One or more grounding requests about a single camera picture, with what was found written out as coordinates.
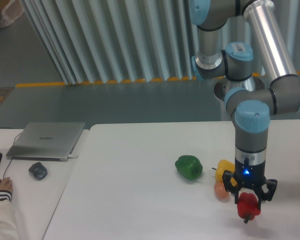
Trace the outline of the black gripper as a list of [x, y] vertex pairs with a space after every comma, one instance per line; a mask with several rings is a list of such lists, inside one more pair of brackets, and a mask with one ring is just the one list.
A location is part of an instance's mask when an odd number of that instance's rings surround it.
[[262, 202], [271, 201], [276, 192], [278, 181], [265, 178], [266, 161], [257, 165], [249, 165], [248, 161], [243, 163], [235, 159], [235, 171], [225, 170], [222, 174], [222, 181], [226, 192], [234, 196], [234, 202], [239, 201], [239, 191], [244, 189], [253, 190], [257, 196], [257, 207], [260, 210]]

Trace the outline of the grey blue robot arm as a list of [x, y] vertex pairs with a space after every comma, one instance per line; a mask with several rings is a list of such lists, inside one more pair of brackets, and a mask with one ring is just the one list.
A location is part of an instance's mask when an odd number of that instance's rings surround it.
[[[271, 201], [275, 179], [265, 177], [270, 117], [300, 112], [300, 78], [283, 40], [271, 0], [191, 0], [190, 20], [197, 27], [198, 51], [192, 57], [197, 79], [225, 77], [236, 86], [224, 96], [225, 109], [235, 128], [235, 169], [222, 181], [239, 203], [241, 189], [253, 190], [258, 203]], [[221, 28], [228, 19], [241, 16], [249, 24], [261, 51], [261, 62], [270, 86], [249, 90], [253, 54], [242, 42], [221, 49]]]

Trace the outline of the white striped sleeve forearm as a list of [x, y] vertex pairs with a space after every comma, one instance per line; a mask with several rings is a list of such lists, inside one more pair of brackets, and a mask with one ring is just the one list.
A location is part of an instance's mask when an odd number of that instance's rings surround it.
[[0, 190], [0, 240], [20, 239], [11, 198], [10, 191]]

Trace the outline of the person's hand on mouse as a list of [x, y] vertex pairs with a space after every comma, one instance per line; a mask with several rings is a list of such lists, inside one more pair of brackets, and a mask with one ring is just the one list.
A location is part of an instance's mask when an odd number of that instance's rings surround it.
[[12, 195], [13, 181], [10, 177], [0, 179], [0, 195]]

